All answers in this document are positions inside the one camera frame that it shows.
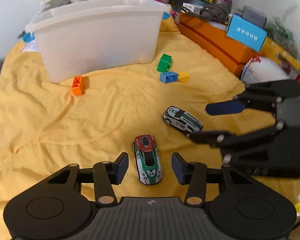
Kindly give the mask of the red green toy car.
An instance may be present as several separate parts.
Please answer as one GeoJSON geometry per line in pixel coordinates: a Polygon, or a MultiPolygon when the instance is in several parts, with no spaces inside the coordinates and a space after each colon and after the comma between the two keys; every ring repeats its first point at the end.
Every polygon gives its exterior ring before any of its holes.
{"type": "Polygon", "coordinates": [[[155,185],[163,177],[157,142],[153,135],[143,134],[133,142],[138,180],[143,185],[155,185]]]}

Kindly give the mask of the white green toy car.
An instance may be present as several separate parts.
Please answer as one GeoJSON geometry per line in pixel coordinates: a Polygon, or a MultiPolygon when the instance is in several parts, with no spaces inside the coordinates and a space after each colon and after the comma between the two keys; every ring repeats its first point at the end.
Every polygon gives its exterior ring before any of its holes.
{"type": "Polygon", "coordinates": [[[192,132],[200,132],[203,124],[189,112],[175,106],[170,106],[163,113],[162,118],[165,124],[173,126],[185,135],[192,132]]]}

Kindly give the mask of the blue small brick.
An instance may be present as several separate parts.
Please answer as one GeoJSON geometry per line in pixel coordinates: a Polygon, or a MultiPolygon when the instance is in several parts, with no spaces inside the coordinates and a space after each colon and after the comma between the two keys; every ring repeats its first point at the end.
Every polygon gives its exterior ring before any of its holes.
{"type": "Polygon", "coordinates": [[[178,81],[178,73],[176,72],[162,72],[160,74],[160,81],[163,83],[171,83],[178,81]]]}

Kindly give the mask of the orange brick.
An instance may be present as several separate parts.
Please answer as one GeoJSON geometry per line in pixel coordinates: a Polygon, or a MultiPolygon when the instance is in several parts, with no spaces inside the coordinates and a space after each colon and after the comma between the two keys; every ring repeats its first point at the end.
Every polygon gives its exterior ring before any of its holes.
{"type": "Polygon", "coordinates": [[[76,76],[73,78],[71,90],[75,96],[80,96],[85,93],[83,76],[76,76]]]}

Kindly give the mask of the white pouch package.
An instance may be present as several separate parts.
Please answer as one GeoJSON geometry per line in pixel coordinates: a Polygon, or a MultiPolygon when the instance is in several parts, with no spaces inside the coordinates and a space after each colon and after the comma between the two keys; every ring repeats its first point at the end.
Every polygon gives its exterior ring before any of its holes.
{"type": "Polygon", "coordinates": [[[246,85],[287,79],[290,77],[279,65],[271,59],[259,56],[249,60],[240,77],[246,85]]]}

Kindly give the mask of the yellow cloth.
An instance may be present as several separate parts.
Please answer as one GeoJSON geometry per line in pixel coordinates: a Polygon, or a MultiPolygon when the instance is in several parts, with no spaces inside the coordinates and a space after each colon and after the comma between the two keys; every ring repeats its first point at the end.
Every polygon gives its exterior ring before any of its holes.
{"type": "Polygon", "coordinates": [[[171,155],[219,168],[217,149],[197,145],[168,126],[162,114],[177,106],[199,119],[205,129],[247,133],[273,124],[264,112],[209,116],[207,103],[231,99],[243,83],[220,61],[181,35],[174,20],[161,23],[155,60],[90,72],[83,77],[85,93],[74,96],[71,80],[52,83],[41,55],[25,52],[17,43],[6,56],[0,74],[0,239],[10,234],[3,209],[14,196],[71,163],[92,167],[129,154],[129,169],[118,197],[184,197],[171,168],[171,155]],[[188,82],[163,83],[157,71],[163,54],[172,57],[168,72],[188,72],[188,82]],[[149,134],[157,142],[163,177],[155,185],[138,180],[133,142],[149,134]]]}

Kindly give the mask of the small yellow brick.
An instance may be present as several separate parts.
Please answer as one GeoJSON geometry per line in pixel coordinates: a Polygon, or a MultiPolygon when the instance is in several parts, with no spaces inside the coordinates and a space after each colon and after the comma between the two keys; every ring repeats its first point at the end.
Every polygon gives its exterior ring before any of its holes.
{"type": "Polygon", "coordinates": [[[189,79],[190,79],[190,75],[189,75],[188,72],[180,72],[180,73],[178,74],[178,81],[179,81],[179,82],[182,82],[182,83],[188,82],[189,79]]]}

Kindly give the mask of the orange box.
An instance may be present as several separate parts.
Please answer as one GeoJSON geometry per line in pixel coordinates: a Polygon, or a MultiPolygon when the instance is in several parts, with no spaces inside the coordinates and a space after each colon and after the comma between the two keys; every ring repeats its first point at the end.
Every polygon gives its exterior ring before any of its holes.
{"type": "Polygon", "coordinates": [[[227,27],[186,13],[179,16],[178,28],[181,33],[219,59],[230,72],[239,77],[246,63],[259,52],[227,37],[227,27]]]}

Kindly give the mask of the light blue box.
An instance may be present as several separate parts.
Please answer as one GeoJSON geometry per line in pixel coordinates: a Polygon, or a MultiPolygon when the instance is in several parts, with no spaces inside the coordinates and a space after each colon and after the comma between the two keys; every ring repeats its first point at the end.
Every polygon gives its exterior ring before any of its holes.
{"type": "Polygon", "coordinates": [[[238,14],[232,14],[226,35],[255,52],[261,51],[267,38],[267,32],[264,29],[244,20],[238,14]]]}

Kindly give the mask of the green brick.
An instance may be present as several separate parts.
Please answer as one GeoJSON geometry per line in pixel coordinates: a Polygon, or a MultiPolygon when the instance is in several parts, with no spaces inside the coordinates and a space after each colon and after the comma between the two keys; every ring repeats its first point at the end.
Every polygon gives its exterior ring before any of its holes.
{"type": "Polygon", "coordinates": [[[173,60],[170,55],[163,54],[159,60],[157,71],[161,73],[168,72],[170,70],[172,61],[173,60]]]}

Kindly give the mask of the grey charger block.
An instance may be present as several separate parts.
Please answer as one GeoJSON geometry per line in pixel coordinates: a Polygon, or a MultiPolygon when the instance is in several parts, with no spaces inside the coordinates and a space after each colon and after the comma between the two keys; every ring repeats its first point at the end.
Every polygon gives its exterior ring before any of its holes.
{"type": "Polygon", "coordinates": [[[267,17],[264,13],[259,12],[249,6],[243,7],[241,18],[262,29],[264,28],[267,22],[267,17]]]}

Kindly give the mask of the small white carton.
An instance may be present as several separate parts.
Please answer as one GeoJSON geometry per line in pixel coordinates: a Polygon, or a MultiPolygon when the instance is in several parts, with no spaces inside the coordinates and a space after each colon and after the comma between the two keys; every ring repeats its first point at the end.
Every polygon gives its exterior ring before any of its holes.
{"type": "Polygon", "coordinates": [[[187,8],[189,11],[195,14],[200,14],[200,11],[204,8],[201,5],[190,4],[190,3],[183,3],[183,7],[187,8]]]}

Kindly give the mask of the white plastic bin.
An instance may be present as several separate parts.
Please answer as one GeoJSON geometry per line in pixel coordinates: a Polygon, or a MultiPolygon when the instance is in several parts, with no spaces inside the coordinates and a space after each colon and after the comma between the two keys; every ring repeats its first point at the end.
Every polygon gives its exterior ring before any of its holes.
{"type": "Polygon", "coordinates": [[[150,63],[171,6],[154,0],[88,0],[42,12],[33,33],[52,82],[99,69],[150,63]]]}

